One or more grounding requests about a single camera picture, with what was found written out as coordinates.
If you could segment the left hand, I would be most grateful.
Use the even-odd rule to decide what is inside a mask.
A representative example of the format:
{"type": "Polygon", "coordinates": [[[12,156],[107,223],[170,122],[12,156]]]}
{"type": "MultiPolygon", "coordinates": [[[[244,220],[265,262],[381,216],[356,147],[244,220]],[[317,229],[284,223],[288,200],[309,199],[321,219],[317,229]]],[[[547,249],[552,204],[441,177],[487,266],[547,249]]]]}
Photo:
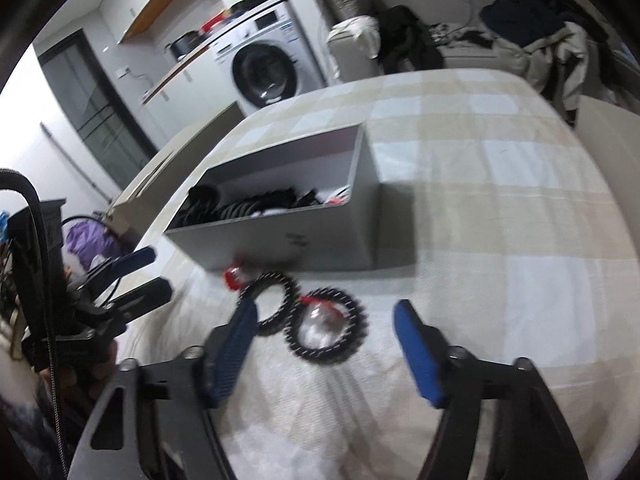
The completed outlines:
{"type": "Polygon", "coordinates": [[[78,387],[90,398],[96,399],[116,370],[118,343],[112,340],[104,359],[99,358],[91,364],[58,369],[58,386],[62,390],[78,387]]]}

